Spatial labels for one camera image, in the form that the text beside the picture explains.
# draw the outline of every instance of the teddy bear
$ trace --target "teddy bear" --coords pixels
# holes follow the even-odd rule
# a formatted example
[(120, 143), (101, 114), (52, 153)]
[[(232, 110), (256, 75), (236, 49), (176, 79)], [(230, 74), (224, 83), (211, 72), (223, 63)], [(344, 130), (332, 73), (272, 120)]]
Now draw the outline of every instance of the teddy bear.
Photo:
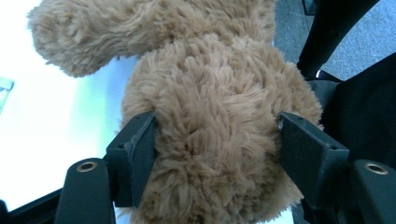
[(36, 51), (70, 77), (139, 59), (122, 128), (154, 111), (158, 153), (133, 223), (257, 223), (303, 195), (280, 165), (281, 111), (320, 104), (272, 45), (276, 0), (43, 0)]

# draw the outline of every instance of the teddy bear body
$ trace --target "teddy bear body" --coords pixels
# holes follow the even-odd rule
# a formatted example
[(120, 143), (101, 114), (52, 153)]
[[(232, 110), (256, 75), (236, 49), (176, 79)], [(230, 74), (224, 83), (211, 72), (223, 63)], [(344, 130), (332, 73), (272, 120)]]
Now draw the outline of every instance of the teddy bear body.
[(123, 127), (155, 111), (156, 150), (135, 223), (254, 223), (302, 195), (279, 164), (279, 112), (318, 123), (314, 93), (271, 45), (273, 0), (44, 0), (36, 50), (68, 75), (140, 60)]

